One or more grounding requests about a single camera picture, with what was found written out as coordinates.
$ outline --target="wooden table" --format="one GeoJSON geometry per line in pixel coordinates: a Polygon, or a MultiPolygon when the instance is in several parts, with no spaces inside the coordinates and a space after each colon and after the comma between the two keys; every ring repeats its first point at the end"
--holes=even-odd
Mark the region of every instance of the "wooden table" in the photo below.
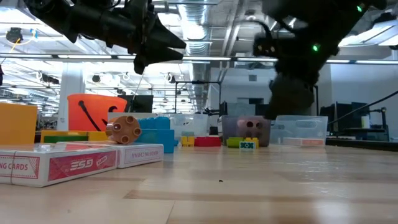
{"type": "Polygon", "coordinates": [[[5,224],[398,223],[398,154],[180,148],[165,161],[35,189],[0,185],[5,224]]]}

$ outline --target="yellow box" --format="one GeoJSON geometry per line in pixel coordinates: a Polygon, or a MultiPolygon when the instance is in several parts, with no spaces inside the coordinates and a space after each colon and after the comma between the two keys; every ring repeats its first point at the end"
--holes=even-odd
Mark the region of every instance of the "yellow box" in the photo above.
{"type": "Polygon", "coordinates": [[[89,141],[107,141],[109,140],[104,131],[89,131],[88,140],[89,141]]]}
{"type": "Polygon", "coordinates": [[[194,146],[195,145],[195,137],[194,136],[182,136],[181,137],[181,145],[182,146],[194,146]]]}
{"type": "Polygon", "coordinates": [[[0,145],[34,144],[37,106],[0,103],[0,145]]]}
{"type": "Polygon", "coordinates": [[[54,131],[54,130],[43,130],[40,142],[44,143],[45,136],[87,136],[87,131],[54,131]]]}
{"type": "Polygon", "coordinates": [[[255,142],[256,143],[256,148],[260,147],[258,138],[246,138],[244,141],[255,142]]]}

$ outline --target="orange bucket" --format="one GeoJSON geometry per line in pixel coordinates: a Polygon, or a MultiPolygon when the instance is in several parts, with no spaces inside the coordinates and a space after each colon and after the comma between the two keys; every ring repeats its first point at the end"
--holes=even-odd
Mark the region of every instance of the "orange bucket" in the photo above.
{"type": "Polygon", "coordinates": [[[124,112],[127,101],[114,96],[68,96],[69,131],[105,131],[108,112],[124,112]]]}

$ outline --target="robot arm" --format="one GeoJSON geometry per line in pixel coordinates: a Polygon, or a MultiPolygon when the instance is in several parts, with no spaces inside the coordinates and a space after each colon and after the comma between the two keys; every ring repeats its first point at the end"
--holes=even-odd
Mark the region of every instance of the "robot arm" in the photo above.
{"type": "Polygon", "coordinates": [[[24,2],[34,16],[73,43],[84,36],[136,54],[134,71],[138,74],[152,63],[183,57],[169,47],[184,49],[186,43],[162,25],[151,0],[126,0],[123,8],[115,8],[113,0],[72,0],[72,5],[67,0],[24,2]]]}
{"type": "Polygon", "coordinates": [[[319,70],[330,56],[337,55],[338,44],[363,14],[371,6],[384,9],[387,1],[278,0],[264,6],[265,14],[293,34],[276,39],[263,24],[266,33],[254,38],[254,55],[278,59],[275,64],[277,76],[270,84],[272,96],[266,113],[267,119],[275,119],[277,115],[300,114],[311,107],[319,70]],[[297,18],[307,26],[293,29],[283,22],[287,16],[297,18]]]}

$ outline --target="green led light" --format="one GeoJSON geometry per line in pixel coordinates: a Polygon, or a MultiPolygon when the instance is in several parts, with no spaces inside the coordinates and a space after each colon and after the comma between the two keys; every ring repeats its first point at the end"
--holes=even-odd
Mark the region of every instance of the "green led light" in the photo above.
{"type": "Polygon", "coordinates": [[[313,45],[312,46],[312,50],[315,51],[315,52],[319,51],[319,46],[318,45],[313,45]]]}

